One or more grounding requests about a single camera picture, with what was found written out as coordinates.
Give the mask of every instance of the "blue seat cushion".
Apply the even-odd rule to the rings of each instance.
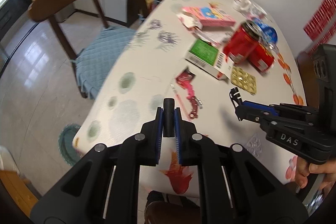
[[[103,29],[74,61],[77,85],[90,99],[97,97],[105,78],[134,34],[134,30],[124,27]]]

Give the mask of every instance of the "white table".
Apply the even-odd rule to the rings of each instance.
[[[234,87],[231,83],[215,79],[183,58],[195,37],[179,22],[176,13],[180,8],[203,7],[209,6],[210,2],[217,2],[220,8],[236,19],[237,27],[245,18],[232,8],[232,1],[164,0],[141,25],[136,37],[110,71],[88,117],[74,138],[73,145],[76,149],[87,153],[97,143],[117,145],[140,132],[143,123],[155,118],[156,108],[162,106],[163,98],[174,98],[170,83],[175,84],[189,111],[187,93],[174,80],[174,77],[188,66],[191,72],[196,74],[192,85],[195,95],[201,99],[204,106],[198,112],[199,117],[193,120],[197,131],[209,135],[215,143],[225,146],[233,143],[244,145],[256,134],[262,144],[262,152],[258,159],[282,183],[288,182],[285,172],[293,154],[266,141],[265,133],[260,130],[258,124],[238,121],[228,95]],[[290,48],[270,15],[267,23],[278,33],[278,49],[291,68],[293,87],[305,103],[301,78]],[[243,100],[262,104],[294,103],[292,88],[283,77],[286,71],[277,61],[266,76],[260,75],[247,62],[240,67],[254,75],[257,82],[256,95],[252,96],[241,90]],[[177,165],[172,161],[175,151],[175,140],[163,138],[160,162],[156,167],[141,166],[140,184],[164,193],[178,193],[197,198],[197,168],[182,168]],[[164,174],[169,168],[173,174],[180,173],[181,183],[174,185],[174,188],[168,176]]]

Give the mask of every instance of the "barcode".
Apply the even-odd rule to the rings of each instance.
[[[194,58],[193,56],[190,56],[189,58],[190,58],[191,61],[193,61],[193,62],[196,63],[197,65],[200,65],[202,68],[205,67],[205,64],[204,64],[202,61],[200,61],[200,60]]]
[[[264,71],[264,70],[268,69],[268,65],[264,62],[264,60],[259,59],[258,63],[259,63],[259,69],[261,67],[261,69],[260,69],[261,71]]]
[[[218,56],[216,67],[221,68],[224,60],[224,54],[221,52]]]

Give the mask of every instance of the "soda can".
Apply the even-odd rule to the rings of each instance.
[[[252,20],[243,22],[231,37],[223,52],[236,64],[247,59],[259,45],[263,32]]]
[[[250,53],[247,60],[259,72],[266,72],[274,63],[274,56],[262,44],[258,44],[256,48]]]
[[[254,18],[253,21],[260,27],[262,30],[262,38],[268,44],[276,44],[278,42],[278,35],[274,28],[267,25],[259,18]]]

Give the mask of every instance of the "white cup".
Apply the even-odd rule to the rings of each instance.
[[[248,11],[252,4],[252,0],[233,0],[233,9],[238,12]]]
[[[252,3],[250,5],[250,8],[248,10],[248,14],[247,14],[247,18],[251,19],[251,18],[259,18],[259,19],[263,19],[265,16],[267,15],[267,13],[265,12],[265,10],[263,8],[261,8],[259,5]]]

